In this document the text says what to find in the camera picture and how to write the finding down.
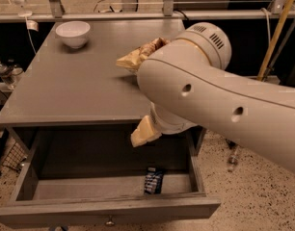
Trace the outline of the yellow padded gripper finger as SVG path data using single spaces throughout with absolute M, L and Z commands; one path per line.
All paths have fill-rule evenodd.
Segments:
M 138 124 L 137 128 L 131 134 L 131 143 L 134 147 L 146 144 L 150 141 L 159 139 L 161 133 L 154 127 L 149 115 L 145 115 Z

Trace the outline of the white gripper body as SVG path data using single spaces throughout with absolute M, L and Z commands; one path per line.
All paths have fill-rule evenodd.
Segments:
M 195 123 L 154 103 L 150 103 L 149 117 L 154 129 L 165 135 L 178 134 L 196 126 Z

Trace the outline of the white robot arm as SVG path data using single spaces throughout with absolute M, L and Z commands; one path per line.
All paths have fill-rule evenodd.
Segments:
M 143 61 L 141 92 L 172 113 L 295 173 L 295 89 L 226 71 L 231 46 L 217 26 L 192 25 Z

